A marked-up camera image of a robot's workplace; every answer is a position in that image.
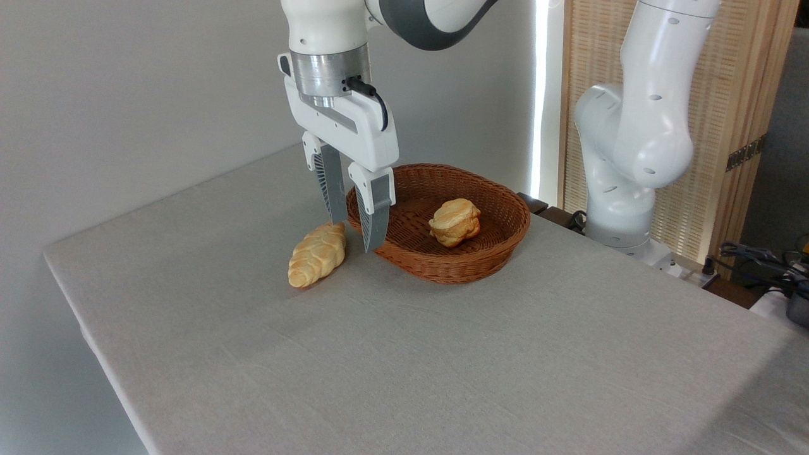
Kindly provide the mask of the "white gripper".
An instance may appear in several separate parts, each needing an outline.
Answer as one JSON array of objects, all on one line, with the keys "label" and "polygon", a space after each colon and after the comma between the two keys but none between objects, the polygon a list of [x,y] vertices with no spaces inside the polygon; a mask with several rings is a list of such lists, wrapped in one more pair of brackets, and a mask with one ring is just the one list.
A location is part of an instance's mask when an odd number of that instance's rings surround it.
[{"label": "white gripper", "polygon": [[348,219],[342,152],[355,162],[348,173],[355,184],[364,250],[380,248],[387,236],[390,207],[396,204],[390,166],[399,159],[399,147],[391,110],[387,110],[387,128],[382,130],[381,104],[356,90],[333,98],[331,107],[315,106],[300,97],[291,74],[291,54],[280,54],[277,60],[285,74],[293,118],[306,130],[301,141],[307,168],[316,175],[332,224]]}]

